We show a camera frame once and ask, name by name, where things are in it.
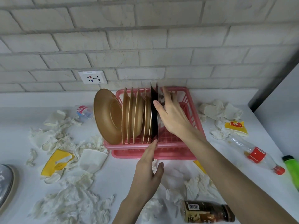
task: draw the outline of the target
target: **pink dish rack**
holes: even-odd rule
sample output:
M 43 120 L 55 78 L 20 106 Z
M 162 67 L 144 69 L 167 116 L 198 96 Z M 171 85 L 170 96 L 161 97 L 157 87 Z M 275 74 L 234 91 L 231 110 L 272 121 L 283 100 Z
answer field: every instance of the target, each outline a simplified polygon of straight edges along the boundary
M 199 129 L 199 131 L 201 131 L 204 135 L 204 130 L 200 123 L 189 90 L 186 87 L 167 87 L 167 89 L 172 93 L 176 93 L 177 99 L 190 123 L 193 127 Z M 149 95 L 150 88 L 141 88 L 139 91 L 145 97 L 145 91 L 147 92 L 147 95 Z M 133 89 L 133 93 L 136 95 L 137 89 Z M 121 105 L 123 104 L 123 94 L 124 89 L 118 90 L 115 94 Z M 142 137 L 143 135 L 138 136 L 135 140 L 135 144 L 133 144 L 133 139 L 130 139 L 130 144 L 127 140 L 124 145 L 122 143 L 118 145 L 111 145 L 107 141 L 104 141 L 104 146 L 111 150 L 111 154 L 115 158 L 140 159 L 144 150 L 149 145 L 148 143 L 142 143 Z M 165 127 L 162 127 L 159 130 L 159 140 L 157 149 L 155 150 L 155 159 L 195 160 L 196 158 L 181 139 L 170 133 Z

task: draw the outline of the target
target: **electrical outlet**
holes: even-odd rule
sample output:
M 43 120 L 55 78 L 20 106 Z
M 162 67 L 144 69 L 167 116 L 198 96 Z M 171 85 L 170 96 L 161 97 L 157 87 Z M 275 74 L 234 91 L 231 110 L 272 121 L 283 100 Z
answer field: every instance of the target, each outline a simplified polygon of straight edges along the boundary
M 84 84 L 107 84 L 103 71 L 79 71 Z

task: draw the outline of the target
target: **white countertop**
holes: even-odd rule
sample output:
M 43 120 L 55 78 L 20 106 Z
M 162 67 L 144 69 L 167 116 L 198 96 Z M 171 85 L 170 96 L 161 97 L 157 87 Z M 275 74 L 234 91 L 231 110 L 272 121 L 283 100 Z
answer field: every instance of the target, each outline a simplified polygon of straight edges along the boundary
M 256 91 L 240 90 L 238 93 L 236 92 L 237 91 L 234 90 L 234 95 L 230 96 L 229 99 L 225 99 L 225 97 L 221 96 L 229 96 L 229 94 L 232 93 L 232 90 L 192 90 L 191 94 L 195 104 L 200 101 L 209 102 L 216 96 L 216 98 L 220 97 L 223 100 L 229 100 L 234 105 L 241 108 L 244 112 L 242 119 L 244 120 L 249 133 L 249 137 L 246 138 L 246 140 L 271 154 L 274 160 L 285 168 L 285 165 L 281 160 L 281 151 L 267 134 L 253 112 L 247 105 L 245 105 L 248 102 L 247 100 L 250 99 Z M 73 102 L 76 101 L 78 104 L 89 104 L 92 99 L 89 98 L 89 100 L 85 100 L 85 98 L 86 96 L 90 97 L 93 92 L 90 92 L 90 96 L 88 96 L 88 93 L 82 93 L 84 95 L 80 98 L 78 98 L 78 93 L 69 93 L 67 96 L 73 97 L 76 95 L 73 98 Z M 49 95 L 49 93 L 44 93 L 44 95 L 51 97 L 51 94 Z M 26 100 L 28 97 L 30 98 L 27 93 L 24 95 L 22 101 L 19 102 L 19 105 L 16 105 L 14 99 L 19 100 L 21 97 L 21 95 L 16 94 L 0 95 L 0 163 L 13 165 L 20 173 L 19 187 L 16 195 L 4 215 L 0 218 L 0 224 L 35 224 L 44 222 L 43 220 L 32 220 L 31 218 L 28 218 L 27 215 L 36 201 L 40 200 L 48 193 L 58 192 L 60 186 L 59 184 L 47 185 L 39 179 L 37 169 L 39 166 L 44 165 L 49 158 L 45 152 L 37 151 L 39 157 L 35 160 L 35 167 L 25 166 L 25 162 L 29 157 L 29 150 L 32 148 L 32 145 L 28 140 L 29 128 L 42 128 L 42 123 L 46 117 L 52 111 L 57 109 L 67 110 L 71 115 L 75 113 L 74 107 L 64 107 L 61 105 L 62 102 L 59 101 L 61 98 L 56 102 L 56 107 L 54 106 L 55 99 L 52 99 L 52 101 L 48 103 L 42 101 L 38 104 L 36 104 L 36 102 L 33 104 L 31 101 Z M 278 176 L 270 170 L 258 167 L 258 165 L 255 165 L 245 159 L 241 154 L 235 152 L 232 148 L 229 148 L 223 141 L 218 141 L 211 137 L 209 131 L 214 127 L 213 120 L 210 119 L 202 125 L 208 141 L 210 141 L 217 150 L 232 163 L 237 164 L 239 169 L 245 173 L 245 175 L 273 197 L 286 209 L 286 211 L 299 221 L 299 213 L 297 212 L 297 208 L 299 207 L 299 193 L 293 186 L 288 171 L 282 176 Z M 99 134 L 93 121 L 87 121 L 81 127 L 72 126 L 69 129 L 69 133 L 74 138 L 75 142 Z M 196 175 L 196 169 L 194 169 L 191 161 L 166 160 L 163 162 L 165 173 L 171 173 L 171 170 L 176 168 L 186 174 L 186 179 Z M 110 155 L 103 165 L 103 168 L 96 173 L 96 180 L 92 185 L 92 191 L 99 194 L 102 198 L 116 194 L 116 200 L 110 209 L 111 220 L 115 217 L 121 201 L 128 193 L 135 172 L 136 163 L 137 160 L 134 159 L 116 159 Z M 173 214 L 173 211 L 168 206 L 167 209 L 168 210 L 164 210 L 160 219 L 157 220 L 158 223 L 183 223 L 180 216 L 177 219 L 171 218 L 170 221 L 169 214 Z

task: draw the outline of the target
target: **forearm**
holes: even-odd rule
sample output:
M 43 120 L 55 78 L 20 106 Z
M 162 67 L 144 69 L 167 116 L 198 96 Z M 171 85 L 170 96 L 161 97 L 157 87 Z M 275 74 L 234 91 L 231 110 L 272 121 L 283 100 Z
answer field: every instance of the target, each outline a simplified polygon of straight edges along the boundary
M 266 192 L 203 139 L 199 131 L 191 132 L 182 140 L 204 167 L 242 224 L 297 223 Z
M 119 206 L 112 224 L 135 224 L 143 207 L 126 197 Z

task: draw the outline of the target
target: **person's left hand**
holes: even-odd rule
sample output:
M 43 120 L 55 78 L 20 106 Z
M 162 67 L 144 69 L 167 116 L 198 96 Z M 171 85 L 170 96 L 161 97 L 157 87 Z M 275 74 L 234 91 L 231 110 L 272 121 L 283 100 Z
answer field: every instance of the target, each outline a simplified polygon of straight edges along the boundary
M 126 198 L 142 207 L 154 196 L 164 173 L 164 164 L 162 162 L 159 163 L 155 174 L 152 171 L 156 147 L 157 140 L 154 140 L 138 161 L 133 182 Z

